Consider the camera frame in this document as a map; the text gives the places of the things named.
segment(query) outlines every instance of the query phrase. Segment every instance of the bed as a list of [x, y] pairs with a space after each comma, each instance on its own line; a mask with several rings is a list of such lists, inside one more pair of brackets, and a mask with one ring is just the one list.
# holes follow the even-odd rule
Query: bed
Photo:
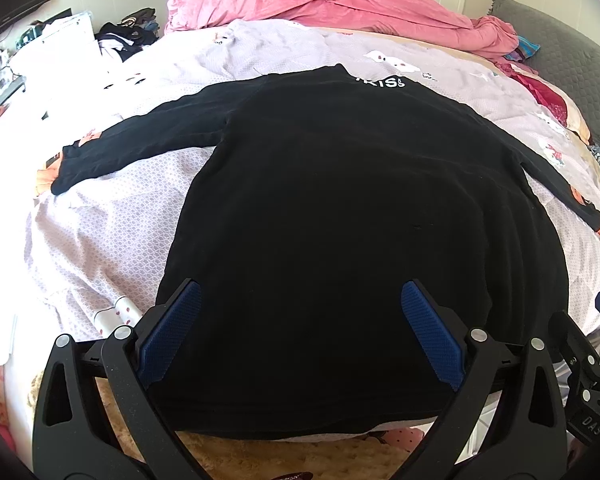
[[[125, 118], [146, 114], [163, 102], [214, 83], [337, 63], [364, 80], [399, 73], [468, 104], [547, 158], [600, 210], [600, 167], [584, 143], [488, 60], [397, 36], [307, 27], [288, 20], [235, 20], [222, 27], [174, 30], [110, 74], [106, 88], [85, 95], [81, 113], [35, 123], [40, 129], [36, 141], [29, 137], [17, 149], [21, 164], [14, 172], [17, 178], [6, 184], [7, 191], [13, 190], [18, 197], [30, 196], [32, 179], [26, 180], [24, 173], [32, 175], [63, 144]], [[39, 106], [27, 103], [25, 96], [18, 99], [14, 107], [22, 106], [32, 117], [40, 116]], [[90, 113], [84, 113], [85, 105]], [[9, 142], [13, 139], [1, 148], [7, 149]], [[30, 286], [26, 293], [13, 296], [22, 306], [5, 370], [11, 433], [19, 455], [29, 465], [35, 397], [31, 397], [32, 386], [35, 390], [48, 348], [61, 332], [71, 332], [78, 339], [109, 333], [116, 325], [114, 316], [119, 316], [112, 306], [121, 298], [130, 300], [125, 303], [128, 314], [122, 313], [125, 319], [137, 319], [152, 306], [184, 196], [212, 151], [207, 147], [165, 153], [85, 180], [62, 195], [42, 194], [29, 211], [24, 241], [19, 238], [5, 251], [9, 255], [4, 259], [6, 264], [24, 247], [26, 269], [13, 272], [15, 279]], [[529, 184], [560, 236], [570, 280], [570, 315], [583, 332], [592, 333], [600, 328], [600, 314], [593, 308], [600, 290], [600, 237], [539, 182], [529, 178]], [[147, 214], [143, 207], [147, 201], [159, 205], [162, 214]], [[20, 221], [22, 209], [13, 213]], [[114, 407], [108, 408], [122, 433]], [[266, 458], [280, 449], [291, 449], [288, 443], [246, 446], [198, 436], [187, 436], [186, 441], [218, 478], [233, 478], [235, 463], [248, 455]], [[124, 446], [130, 454], [136, 453], [131, 443], [125, 441]], [[220, 452], [229, 458], [216, 460]], [[400, 450], [388, 450], [375, 441], [346, 440], [323, 447], [304, 443], [288, 452], [286, 470], [300, 470], [299, 464], [310, 463], [311, 470], [325, 471], [322, 478], [331, 478], [325, 463], [348, 452], [360, 458], [360, 478], [378, 473], [378, 456], [385, 457], [382, 467], [386, 470], [395, 469], [405, 457]], [[253, 478], [272, 478], [274, 473], [278, 474], [275, 468], [254, 472]]]

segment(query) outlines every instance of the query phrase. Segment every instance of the cartoon print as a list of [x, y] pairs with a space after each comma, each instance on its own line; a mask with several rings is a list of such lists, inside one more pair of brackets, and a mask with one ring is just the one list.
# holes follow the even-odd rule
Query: cartoon print
[[[131, 83], [134, 85], [137, 85], [138, 83], [141, 83], [142, 81], [146, 81], [145, 77], [142, 77], [141, 73], [137, 73], [134, 74], [131, 77], [128, 77], [124, 80], [125, 83]], [[116, 83], [109, 83], [108, 85], [106, 85], [105, 87], [103, 87], [103, 90], [108, 90], [109, 88], [111, 88], [112, 86], [114, 86]]]
[[484, 79], [487, 83], [489, 82], [489, 76], [487, 76], [486, 74], [481, 74], [481, 73], [474, 74], [474, 73], [471, 72], [470, 75], [479, 77], [480, 79]]
[[229, 36], [224, 36], [220, 32], [216, 32], [216, 37], [214, 38], [214, 43], [216, 45], [229, 44], [234, 40], [234, 38], [230, 38]]
[[562, 168], [564, 161], [562, 160], [562, 153], [556, 150], [552, 145], [542, 139], [538, 139], [538, 144], [542, 148], [542, 152], [547, 160], [556, 168]]
[[420, 69], [417, 66], [413, 66], [409, 63], [406, 63], [398, 57], [385, 56], [379, 50], [372, 50], [368, 54], [365, 54], [365, 57], [373, 59], [376, 63], [388, 63], [393, 67], [397, 68], [400, 72], [420, 72]]
[[298, 22], [293, 22], [291, 20], [289, 20], [288, 22], [285, 22], [289, 27], [295, 27], [295, 28], [308, 28], [305, 27], [302, 23], [298, 23]]
[[128, 297], [122, 296], [114, 306], [97, 311], [93, 316], [93, 325], [103, 337], [108, 337], [120, 325], [135, 326], [142, 312]]
[[556, 121], [554, 121], [553, 118], [549, 117], [546, 114], [542, 114], [542, 113], [538, 113], [538, 112], [536, 112], [536, 117], [542, 119], [545, 123], [547, 123], [549, 125], [549, 127], [557, 134], [561, 134], [563, 137], [567, 136], [567, 132], [562, 127], [562, 125], [558, 124]]

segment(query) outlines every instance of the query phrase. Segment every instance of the metal screw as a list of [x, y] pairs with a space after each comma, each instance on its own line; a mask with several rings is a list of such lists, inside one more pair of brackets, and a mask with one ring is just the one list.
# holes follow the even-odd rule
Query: metal screw
[[131, 327], [126, 325], [119, 326], [113, 335], [116, 339], [126, 339], [131, 335]]
[[531, 340], [531, 346], [536, 350], [544, 350], [544, 341], [539, 337], [535, 337]]
[[487, 333], [480, 328], [474, 328], [473, 330], [471, 330], [471, 339], [482, 343], [484, 341], [487, 341]]
[[69, 344], [69, 336], [67, 334], [62, 334], [58, 336], [56, 339], [56, 346], [58, 348], [62, 348], [63, 346], [67, 346]]

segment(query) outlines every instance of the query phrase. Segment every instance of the red cloth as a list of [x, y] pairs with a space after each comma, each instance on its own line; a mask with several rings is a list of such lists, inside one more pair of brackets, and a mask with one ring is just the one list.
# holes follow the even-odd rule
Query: red cloth
[[524, 63], [520, 63], [520, 62], [517, 62], [517, 61], [512, 61], [512, 60], [510, 60], [510, 59], [507, 59], [507, 58], [505, 58], [505, 57], [502, 57], [502, 56], [498, 56], [498, 57], [492, 57], [492, 58], [490, 59], [490, 61], [491, 61], [493, 64], [502, 63], [502, 64], [511, 64], [511, 65], [515, 65], [515, 66], [517, 66], [517, 67], [518, 67], [520, 70], [524, 70], [525, 72], [529, 72], [529, 73], [531, 73], [531, 74], [538, 75], [538, 70], [534, 70], [533, 68], [531, 68], [531, 67], [530, 67], [530, 66], [528, 66], [528, 65], [525, 65]]
[[531, 92], [533, 97], [536, 98], [538, 104], [545, 106], [549, 109], [554, 118], [565, 128], [567, 127], [567, 104], [564, 99], [556, 92], [551, 90], [542, 81], [538, 81], [533, 77], [528, 77], [520, 72], [516, 72], [512, 69], [511, 65], [507, 63], [496, 63], [495, 64], [500, 70], [502, 70], [507, 76], [515, 79], [522, 86]]
[[225, 25], [238, 18], [295, 20], [309, 27], [351, 28], [403, 36], [487, 58], [518, 46], [509, 23], [478, 20], [434, 0], [169, 0], [165, 33]]

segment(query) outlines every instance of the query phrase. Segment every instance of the beige carpet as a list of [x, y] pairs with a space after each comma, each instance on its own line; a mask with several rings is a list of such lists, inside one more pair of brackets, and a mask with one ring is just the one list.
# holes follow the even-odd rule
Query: beige carpet
[[[35, 407], [40, 374], [33, 381], [29, 397]], [[97, 379], [111, 425], [125, 454], [142, 460], [118, 410], [109, 382]], [[381, 444], [374, 438], [336, 442], [269, 442], [229, 440], [179, 432], [189, 452], [214, 480], [271, 480], [284, 474], [310, 471], [315, 480], [382, 480], [400, 467], [409, 453]]]

